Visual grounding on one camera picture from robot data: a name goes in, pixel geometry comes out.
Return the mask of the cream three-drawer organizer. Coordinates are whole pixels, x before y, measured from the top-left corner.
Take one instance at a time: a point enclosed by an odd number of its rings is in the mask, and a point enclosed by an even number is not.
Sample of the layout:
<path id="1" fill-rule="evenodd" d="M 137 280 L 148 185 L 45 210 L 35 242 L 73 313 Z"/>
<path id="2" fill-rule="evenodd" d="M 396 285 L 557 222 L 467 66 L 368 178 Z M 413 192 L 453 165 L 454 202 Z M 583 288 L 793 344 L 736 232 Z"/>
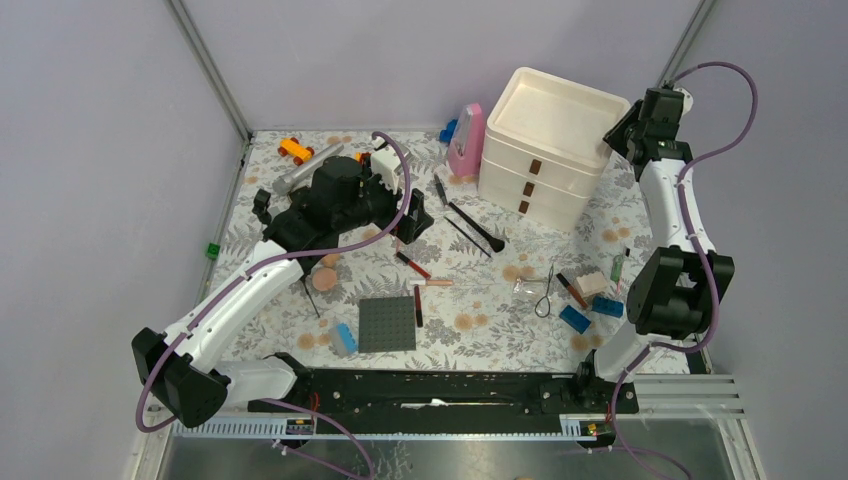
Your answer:
<path id="1" fill-rule="evenodd" d="M 612 156 L 603 137 L 630 107 L 617 95 L 518 68 L 486 122 L 479 196 L 572 231 Z"/>

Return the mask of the black makeup brush large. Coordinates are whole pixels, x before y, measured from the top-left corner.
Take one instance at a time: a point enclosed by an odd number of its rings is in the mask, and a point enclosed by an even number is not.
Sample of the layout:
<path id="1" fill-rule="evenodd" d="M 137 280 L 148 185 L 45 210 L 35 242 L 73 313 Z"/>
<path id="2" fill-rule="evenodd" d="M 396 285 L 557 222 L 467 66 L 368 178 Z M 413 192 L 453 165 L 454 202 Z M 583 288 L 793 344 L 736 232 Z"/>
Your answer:
<path id="1" fill-rule="evenodd" d="M 485 239 L 494 252 L 501 252 L 505 248 L 505 241 L 493 236 L 482 225 L 476 222 L 472 217 L 460 209 L 454 202 L 449 202 L 448 207 L 457 213 L 472 229 L 474 229 L 483 239 Z"/>

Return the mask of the white cosmetic box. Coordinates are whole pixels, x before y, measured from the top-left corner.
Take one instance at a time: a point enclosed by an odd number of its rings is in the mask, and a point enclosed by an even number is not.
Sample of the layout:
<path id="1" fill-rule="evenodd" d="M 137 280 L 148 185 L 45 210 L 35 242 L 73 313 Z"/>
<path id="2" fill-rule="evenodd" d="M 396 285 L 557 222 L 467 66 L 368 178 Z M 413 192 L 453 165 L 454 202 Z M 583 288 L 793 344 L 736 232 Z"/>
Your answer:
<path id="1" fill-rule="evenodd" d="M 609 281 L 602 272 L 595 271 L 576 277 L 574 286 L 581 296 L 592 297 L 605 293 L 609 287 Z"/>

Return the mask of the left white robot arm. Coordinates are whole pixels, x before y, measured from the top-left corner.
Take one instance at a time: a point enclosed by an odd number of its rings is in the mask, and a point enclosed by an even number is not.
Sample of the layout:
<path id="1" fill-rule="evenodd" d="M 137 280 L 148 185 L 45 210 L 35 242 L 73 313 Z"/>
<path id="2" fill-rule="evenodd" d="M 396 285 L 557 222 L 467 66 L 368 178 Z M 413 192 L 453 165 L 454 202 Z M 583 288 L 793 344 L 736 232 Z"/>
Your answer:
<path id="1" fill-rule="evenodd" d="M 144 420 L 148 397 L 170 412 L 163 426 L 178 421 L 189 428 L 252 401 L 273 399 L 288 411 L 307 404 L 311 387 L 286 355 L 252 361 L 222 356 L 270 300 L 305 280 L 322 259 L 365 247 L 340 246 L 343 234 L 373 224 L 380 230 L 372 242 L 393 235 L 410 244 L 433 225 L 403 148 L 382 132 L 372 138 L 376 149 L 363 160 L 332 148 L 325 159 L 306 163 L 311 182 L 291 192 L 283 211 L 272 212 L 270 192 L 258 190 L 253 213 L 264 230 L 239 268 L 163 331 L 144 328 L 135 335 L 131 347 L 143 385 L 136 411 L 140 431 L 157 429 Z"/>

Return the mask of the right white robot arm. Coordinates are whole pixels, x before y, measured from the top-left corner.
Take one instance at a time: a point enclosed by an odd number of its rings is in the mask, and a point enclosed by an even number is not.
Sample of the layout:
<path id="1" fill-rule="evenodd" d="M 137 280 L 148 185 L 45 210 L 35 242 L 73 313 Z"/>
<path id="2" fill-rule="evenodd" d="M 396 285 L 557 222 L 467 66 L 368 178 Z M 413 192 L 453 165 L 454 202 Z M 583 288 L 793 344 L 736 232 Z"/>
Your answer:
<path id="1" fill-rule="evenodd" d="M 633 167 L 655 241 L 654 251 L 626 297 L 627 321 L 593 350 L 572 379 L 572 401 L 589 412 L 616 410 L 624 385 L 661 349 L 709 336 L 735 273 L 731 257 L 709 240 L 693 193 L 690 146 L 677 140 L 687 96 L 650 88 L 603 140 Z"/>

